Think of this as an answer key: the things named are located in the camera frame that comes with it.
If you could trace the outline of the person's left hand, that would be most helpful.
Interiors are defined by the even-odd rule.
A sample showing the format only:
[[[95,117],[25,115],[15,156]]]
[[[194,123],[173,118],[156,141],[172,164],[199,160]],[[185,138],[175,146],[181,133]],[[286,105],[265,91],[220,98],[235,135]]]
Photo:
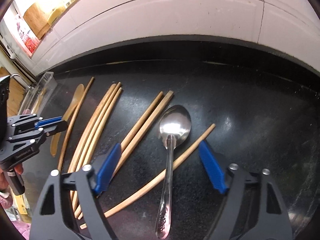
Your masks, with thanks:
[[[22,179],[23,166],[22,164],[11,164],[7,165],[1,163],[1,170],[4,173],[4,178],[8,182],[8,185],[12,189],[13,193],[16,196],[22,195],[25,193],[24,181]]]

